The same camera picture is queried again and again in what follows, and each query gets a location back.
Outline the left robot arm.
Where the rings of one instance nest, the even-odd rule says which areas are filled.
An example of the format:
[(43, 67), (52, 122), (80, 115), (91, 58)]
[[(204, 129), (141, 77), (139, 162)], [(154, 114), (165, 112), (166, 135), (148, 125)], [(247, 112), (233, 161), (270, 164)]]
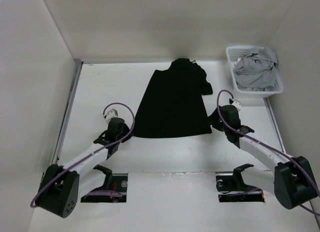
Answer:
[(31, 207), (40, 207), (66, 218), (79, 200), (91, 196), (121, 197), (111, 189), (113, 173), (101, 165), (117, 152), (132, 132), (122, 118), (112, 118), (105, 130), (81, 155), (63, 165), (52, 164), (44, 174)]

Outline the black tank top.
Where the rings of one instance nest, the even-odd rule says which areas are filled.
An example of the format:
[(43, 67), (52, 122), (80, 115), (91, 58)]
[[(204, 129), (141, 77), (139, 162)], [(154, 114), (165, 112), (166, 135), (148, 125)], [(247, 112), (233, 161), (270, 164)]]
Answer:
[(201, 66), (176, 59), (167, 70), (153, 73), (135, 116), (133, 135), (179, 138), (210, 134), (203, 96), (212, 94)]

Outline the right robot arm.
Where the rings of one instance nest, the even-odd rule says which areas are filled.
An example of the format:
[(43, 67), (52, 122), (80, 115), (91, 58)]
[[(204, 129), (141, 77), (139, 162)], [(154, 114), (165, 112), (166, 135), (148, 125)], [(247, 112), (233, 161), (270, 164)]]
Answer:
[(261, 162), (267, 171), (255, 171), (253, 165), (241, 166), (232, 177), (236, 189), (249, 184), (273, 194), (286, 209), (303, 205), (320, 195), (309, 161), (292, 157), (263, 143), (255, 131), (241, 123), (234, 105), (218, 106), (209, 116), (212, 128), (224, 132), (227, 140)]

